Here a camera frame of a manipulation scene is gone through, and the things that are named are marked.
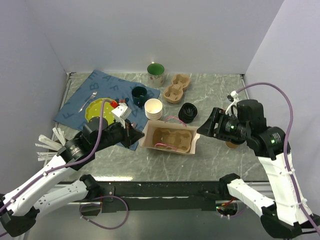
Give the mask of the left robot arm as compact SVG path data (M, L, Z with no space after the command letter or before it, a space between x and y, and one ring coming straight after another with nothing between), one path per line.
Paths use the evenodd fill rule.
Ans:
M11 237L28 232L36 221L68 203L94 201L100 186L94 177L85 174L64 188L50 190L66 177L95 159L97 151L121 144L130 148L144 133L129 120L108 124L100 117L92 118L73 139L61 147L49 163L28 181L0 197L0 223Z

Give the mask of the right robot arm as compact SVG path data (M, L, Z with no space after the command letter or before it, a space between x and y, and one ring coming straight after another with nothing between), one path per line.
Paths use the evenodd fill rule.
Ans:
M246 143L262 164L274 198L262 195L235 173L219 179L215 195L240 200L259 216L264 230L275 239L296 238L304 229L319 231L320 217L302 195L286 133L267 126L263 105L257 100L241 100L235 106L236 115L213 108L197 133L235 145Z

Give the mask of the brown paper coffee cup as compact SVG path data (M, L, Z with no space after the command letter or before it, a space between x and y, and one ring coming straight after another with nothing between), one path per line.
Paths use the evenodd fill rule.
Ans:
M226 141L225 144L230 149L236 149L241 145L241 144L232 143L231 141Z

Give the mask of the cream cakes paper bag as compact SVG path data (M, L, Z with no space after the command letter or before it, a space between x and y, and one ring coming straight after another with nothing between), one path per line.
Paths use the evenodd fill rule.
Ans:
M144 137L138 143L142 148L194 155L200 138L197 127L185 123L170 123L167 120L149 120L143 130Z

